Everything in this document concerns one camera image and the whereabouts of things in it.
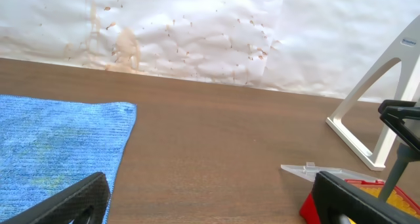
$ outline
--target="open plastic lid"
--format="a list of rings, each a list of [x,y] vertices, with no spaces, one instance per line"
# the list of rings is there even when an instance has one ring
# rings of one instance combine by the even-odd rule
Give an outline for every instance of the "open plastic lid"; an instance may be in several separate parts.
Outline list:
[[[350,171],[347,169],[317,167],[315,166],[314,162],[307,162],[306,166],[281,165],[281,168],[285,171],[288,171],[299,177],[302,177],[303,179],[306,179],[310,182],[315,181],[315,176],[320,171],[328,171],[331,174],[343,180],[358,179],[358,180],[363,180],[363,181],[368,181],[368,182],[375,182],[375,181],[381,180],[381,179],[378,179],[369,175],[361,174],[361,173]]]

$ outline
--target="wooden table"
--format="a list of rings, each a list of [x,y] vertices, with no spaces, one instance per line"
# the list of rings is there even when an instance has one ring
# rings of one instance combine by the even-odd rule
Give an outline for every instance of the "wooden table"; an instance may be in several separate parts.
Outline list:
[[[374,172],[325,123],[339,99],[0,59],[0,93],[77,102],[127,101],[137,121],[108,223],[302,223],[312,183],[281,164]],[[344,123],[374,146],[378,104]],[[420,201],[410,164],[399,186]]]

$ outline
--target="microfiber cloth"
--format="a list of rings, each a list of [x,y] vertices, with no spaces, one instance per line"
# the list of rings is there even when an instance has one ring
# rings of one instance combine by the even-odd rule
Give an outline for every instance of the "microfiber cloth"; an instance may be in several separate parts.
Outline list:
[[[0,95],[0,222],[97,171],[112,193],[136,112],[128,102]]]

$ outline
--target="white triangular frame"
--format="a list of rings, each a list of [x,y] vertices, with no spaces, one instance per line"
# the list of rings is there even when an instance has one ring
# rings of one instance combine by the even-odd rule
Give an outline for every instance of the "white triangular frame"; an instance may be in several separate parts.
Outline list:
[[[372,170],[381,171],[385,168],[385,161],[396,137],[395,133],[384,125],[375,150],[372,152],[341,123],[341,118],[373,83],[399,62],[401,62],[401,74],[394,99],[412,101],[420,82],[419,45],[420,16],[391,43],[347,98],[326,120],[327,124]]]

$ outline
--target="white wall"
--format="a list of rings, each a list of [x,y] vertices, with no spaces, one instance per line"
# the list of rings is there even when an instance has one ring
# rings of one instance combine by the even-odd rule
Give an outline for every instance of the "white wall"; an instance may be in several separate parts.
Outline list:
[[[419,0],[2,0],[0,7],[0,57],[338,98],[420,14]],[[398,76],[394,67],[362,99],[393,98]]]

